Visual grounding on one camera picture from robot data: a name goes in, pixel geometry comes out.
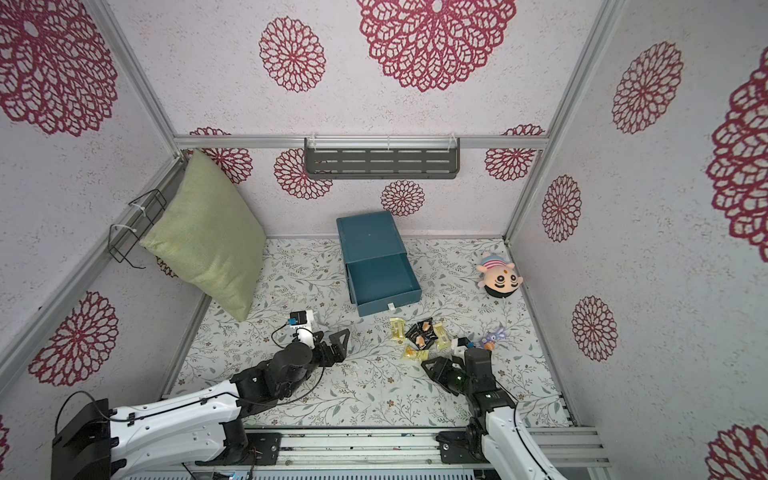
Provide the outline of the yellow cookie packet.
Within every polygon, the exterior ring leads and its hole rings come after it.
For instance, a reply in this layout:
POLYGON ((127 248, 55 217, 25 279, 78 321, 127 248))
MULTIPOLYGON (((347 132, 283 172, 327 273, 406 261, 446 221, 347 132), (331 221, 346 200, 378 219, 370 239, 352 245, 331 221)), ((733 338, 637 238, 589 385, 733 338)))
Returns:
POLYGON ((436 323, 433 326, 433 333, 435 335, 435 345, 439 352, 450 350, 452 348, 452 338, 447 333, 442 323, 436 323))
POLYGON ((405 320, 399 317, 390 319, 391 335, 394 340, 403 341, 406 339, 405 335, 405 320))
POLYGON ((402 359, 421 363, 429 359, 429 351, 406 347, 403 351, 402 359))

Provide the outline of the black cookie packet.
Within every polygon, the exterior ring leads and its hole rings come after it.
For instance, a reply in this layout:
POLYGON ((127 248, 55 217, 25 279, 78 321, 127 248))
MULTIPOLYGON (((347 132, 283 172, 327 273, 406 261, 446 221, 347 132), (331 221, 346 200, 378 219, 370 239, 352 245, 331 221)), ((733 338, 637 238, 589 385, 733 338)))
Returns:
POLYGON ((415 341, 416 338, 422 338, 424 341, 436 340, 437 334, 434 331, 432 318, 417 321, 408 329, 406 337, 411 341, 415 341))
POLYGON ((434 343, 431 336, 424 334, 414 334, 409 337, 409 340, 421 351, 428 350, 434 343))

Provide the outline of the teal top drawer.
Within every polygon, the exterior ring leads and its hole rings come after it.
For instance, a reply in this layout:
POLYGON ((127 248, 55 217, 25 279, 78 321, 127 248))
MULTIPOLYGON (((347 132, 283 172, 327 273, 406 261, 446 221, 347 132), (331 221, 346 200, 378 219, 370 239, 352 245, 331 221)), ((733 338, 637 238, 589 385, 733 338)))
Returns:
POLYGON ((347 263, 350 301, 360 317, 418 303, 421 286, 405 253, 347 263))

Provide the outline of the teal drawer cabinet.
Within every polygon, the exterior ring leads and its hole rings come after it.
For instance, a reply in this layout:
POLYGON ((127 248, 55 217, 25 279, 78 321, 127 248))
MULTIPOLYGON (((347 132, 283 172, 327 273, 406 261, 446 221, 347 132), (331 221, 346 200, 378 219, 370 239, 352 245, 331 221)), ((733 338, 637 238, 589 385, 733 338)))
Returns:
POLYGON ((389 211, 338 218, 336 225, 345 264, 406 253, 389 211))

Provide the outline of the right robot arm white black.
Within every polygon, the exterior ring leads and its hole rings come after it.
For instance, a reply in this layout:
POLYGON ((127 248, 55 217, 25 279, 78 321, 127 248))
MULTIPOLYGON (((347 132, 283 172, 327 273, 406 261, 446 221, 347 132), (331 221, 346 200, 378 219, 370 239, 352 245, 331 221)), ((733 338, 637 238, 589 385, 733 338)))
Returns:
POLYGON ((443 390, 465 397, 471 413, 463 432, 436 435, 443 462, 487 462, 501 479, 564 477, 527 430, 517 402, 497 381, 491 351, 469 348, 461 357, 435 357, 421 367, 443 390))

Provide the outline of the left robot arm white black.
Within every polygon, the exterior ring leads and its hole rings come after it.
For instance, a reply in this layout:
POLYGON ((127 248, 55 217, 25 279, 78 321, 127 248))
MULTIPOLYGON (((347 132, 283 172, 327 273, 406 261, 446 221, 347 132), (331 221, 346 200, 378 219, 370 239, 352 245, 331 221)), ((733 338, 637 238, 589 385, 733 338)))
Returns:
POLYGON ((345 360, 350 332, 301 329, 269 360, 198 392, 113 408, 92 399, 55 429, 54 479, 123 479, 159 467, 234 465, 250 445, 245 419, 296 402, 315 371, 345 360))

